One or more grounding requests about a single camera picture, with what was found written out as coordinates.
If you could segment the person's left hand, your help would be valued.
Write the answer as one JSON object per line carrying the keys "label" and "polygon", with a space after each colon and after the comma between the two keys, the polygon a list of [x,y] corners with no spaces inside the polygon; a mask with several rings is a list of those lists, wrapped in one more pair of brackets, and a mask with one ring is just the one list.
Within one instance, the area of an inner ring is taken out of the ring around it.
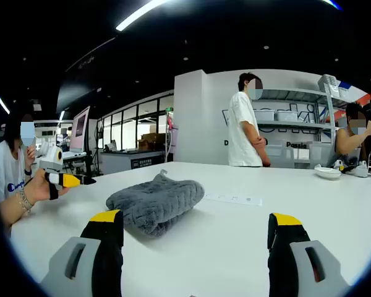
{"label": "person's left hand", "polygon": [[44,200],[55,200],[69,192],[69,188],[57,190],[54,184],[45,179],[46,171],[38,169],[34,177],[24,187],[25,197],[31,205]]}

